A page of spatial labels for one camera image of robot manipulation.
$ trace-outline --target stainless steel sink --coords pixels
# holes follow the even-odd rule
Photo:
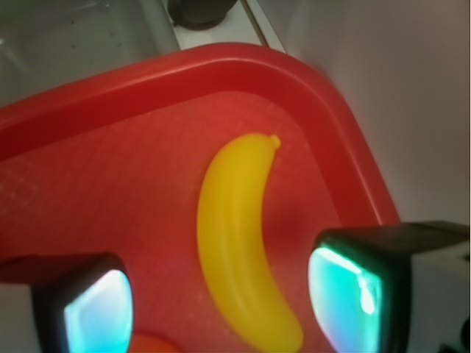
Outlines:
[[[0,107],[179,49],[161,1],[2,0]]]

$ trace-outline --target red plastic tray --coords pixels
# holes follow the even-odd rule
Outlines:
[[[258,46],[182,51],[0,109],[0,255],[108,250],[128,269],[135,327],[186,352],[251,352],[205,286],[199,187],[217,151],[277,134],[263,236],[305,352],[330,350],[307,263],[327,227],[399,221],[355,119],[320,74]]]

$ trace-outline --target red tray rim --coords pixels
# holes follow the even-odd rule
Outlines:
[[[264,97],[298,123],[344,226],[399,222],[356,119],[334,86],[299,60],[250,44],[219,43],[179,51],[3,107],[0,161],[219,91]],[[93,118],[97,114],[105,117],[98,123]]]

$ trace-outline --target yellow plastic banana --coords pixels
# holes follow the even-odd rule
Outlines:
[[[197,216],[211,296],[232,328],[262,352],[296,352],[303,339],[263,246],[263,195],[279,146],[275,135],[248,134],[223,147],[206,172]]]

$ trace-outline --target teal reflective surface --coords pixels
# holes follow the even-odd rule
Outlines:
[[[64,310],[69,351],[126,352],[132,334],[130,282],[108,271]]]
[[[309,292],[321,330],[338,352],[379,352],[381,279],[320,246],[309,259]]]

